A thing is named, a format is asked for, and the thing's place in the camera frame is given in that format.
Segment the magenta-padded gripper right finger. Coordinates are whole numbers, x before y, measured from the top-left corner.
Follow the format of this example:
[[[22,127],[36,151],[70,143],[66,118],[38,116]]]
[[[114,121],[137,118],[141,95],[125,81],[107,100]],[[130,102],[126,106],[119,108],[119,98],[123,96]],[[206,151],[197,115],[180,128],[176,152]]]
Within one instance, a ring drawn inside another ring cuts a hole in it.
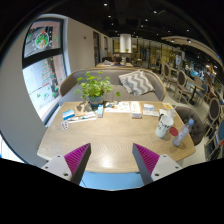
[[[133,144],[132,154],[145,185],[182,169],[167,154],[158,155],[136,143]]]

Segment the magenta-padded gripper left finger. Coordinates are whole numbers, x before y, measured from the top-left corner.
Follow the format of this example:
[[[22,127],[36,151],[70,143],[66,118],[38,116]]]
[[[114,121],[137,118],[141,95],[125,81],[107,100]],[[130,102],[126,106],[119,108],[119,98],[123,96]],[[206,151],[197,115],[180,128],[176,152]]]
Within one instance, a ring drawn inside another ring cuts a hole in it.
[[[79,185],[91,155],[91,144],[87,143],[66,155],[57,154],[42,169]]]

